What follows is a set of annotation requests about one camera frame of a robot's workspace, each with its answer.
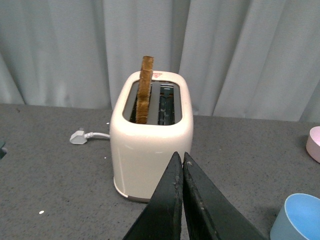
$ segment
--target white power cord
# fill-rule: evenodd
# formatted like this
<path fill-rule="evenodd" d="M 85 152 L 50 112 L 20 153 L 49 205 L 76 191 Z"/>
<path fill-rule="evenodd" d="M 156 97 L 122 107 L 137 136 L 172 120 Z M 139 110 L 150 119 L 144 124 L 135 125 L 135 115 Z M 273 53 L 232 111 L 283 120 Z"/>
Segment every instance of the white power cord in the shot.
<path fill-rule="evenodd" d="M 110 139 L 110 134 L 101 133 L 101 132 L 85 133 L 84 129 L 80 128 L 78 131 L 76 131 L 74 134 L 71 135 L 70 143 L 72 143 L 72 144 L 85 144 L 87 142 L 87 139 L 90 139 L 90 138 L 93 138 L 96 136 Z"/>

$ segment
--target red label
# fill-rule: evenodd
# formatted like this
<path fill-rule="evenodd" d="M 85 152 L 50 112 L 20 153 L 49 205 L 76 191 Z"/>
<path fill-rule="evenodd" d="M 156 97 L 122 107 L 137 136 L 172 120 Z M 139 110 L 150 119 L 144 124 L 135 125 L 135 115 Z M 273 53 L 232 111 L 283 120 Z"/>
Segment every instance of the red label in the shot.
<path fill-rule="evenodd" d="M 160 77 L 162 75 L 162 73 L 154 73 L 152 75 L 153 75 L 154 78 L 157 79 L 158 77 Z"/>

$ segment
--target black tongs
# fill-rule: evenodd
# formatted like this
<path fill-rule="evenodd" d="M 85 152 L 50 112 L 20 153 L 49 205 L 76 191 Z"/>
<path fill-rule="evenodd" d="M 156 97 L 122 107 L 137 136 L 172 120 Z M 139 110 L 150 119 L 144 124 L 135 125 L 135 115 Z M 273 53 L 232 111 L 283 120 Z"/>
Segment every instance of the black tongs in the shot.
<path fill-rule="evenodd" d="M 124 240 L 179 240 L 182 203 L 191 240 L 267 240 L 225 198 L 188 153 L 175 152 Z"/>
<path fill-rule="evenodd" d="M 5 144 L 6 143 L 4 141 L 0 141 L 0 159 L 2 159 L 7 153 L 7 150 L 4 148 Z"/>

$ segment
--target bread slice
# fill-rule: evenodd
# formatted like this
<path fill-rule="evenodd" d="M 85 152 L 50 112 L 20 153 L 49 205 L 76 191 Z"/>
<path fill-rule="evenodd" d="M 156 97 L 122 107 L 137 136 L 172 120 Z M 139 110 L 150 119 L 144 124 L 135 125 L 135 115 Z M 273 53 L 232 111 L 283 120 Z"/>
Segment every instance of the bread slice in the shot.
<path fill-rule="evenodd" d="M 153 74 L 154 58 L 144 56 L 139 79 L 139 88 L 137 93 L 135 123 L 146 124 L 149 112 L 151 79 Z"/>

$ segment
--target curtain fold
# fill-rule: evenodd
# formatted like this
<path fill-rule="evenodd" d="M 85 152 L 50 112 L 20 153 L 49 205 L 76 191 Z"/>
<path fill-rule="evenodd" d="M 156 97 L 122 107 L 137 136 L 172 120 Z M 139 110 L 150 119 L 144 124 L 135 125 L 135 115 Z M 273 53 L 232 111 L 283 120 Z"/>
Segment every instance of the curtain fold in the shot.
<path fill-rule="evenodd" d="M 0 2 L 0 102 L 112 108 L 144 55 L 195 115 L 320 123 L 320 1 Z"/>

